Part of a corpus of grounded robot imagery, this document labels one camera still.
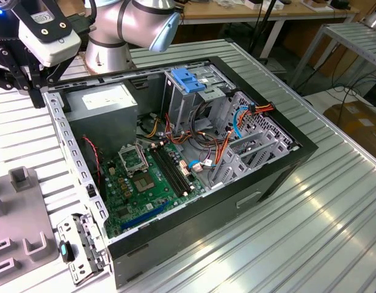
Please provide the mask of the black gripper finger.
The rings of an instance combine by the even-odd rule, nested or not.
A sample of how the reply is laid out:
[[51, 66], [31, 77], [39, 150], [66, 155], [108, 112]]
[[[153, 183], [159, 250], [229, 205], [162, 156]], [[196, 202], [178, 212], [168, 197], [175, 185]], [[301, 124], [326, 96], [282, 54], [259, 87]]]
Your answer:
[[53, 67], [48, 68], [47, 70], [47, 82], [49, 84], [55, 84], [59, 81], [61, 76], [64, 74], [64, 72], [67, 70], [67, 68], [70, 66], [72, 61], [74, 61], [75, 57], [71, 57], [62, 63], [59, 63]]
[[29, 94], [32, 104], [36, 109], [45, 107], [45, 102], [42, 97], [41, 89], [46, 85], [46, 81], [42, 79], [42, 71], [38, 62], [29, 62], [26, 65], [28, 73], [25, 72], [25, 83], [23, 90]]

